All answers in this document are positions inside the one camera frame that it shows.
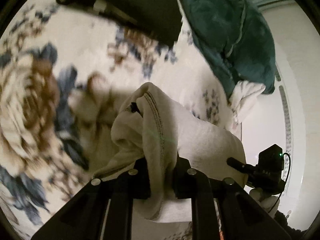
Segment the white gloved right hand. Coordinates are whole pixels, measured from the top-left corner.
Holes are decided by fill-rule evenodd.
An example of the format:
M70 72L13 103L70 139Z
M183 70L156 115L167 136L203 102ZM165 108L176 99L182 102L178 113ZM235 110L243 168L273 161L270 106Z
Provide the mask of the white gloved right hand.
M275 217L279 206L279 197L268 196L263 193L262 189L251 189L249 195L266 211L271 218Z

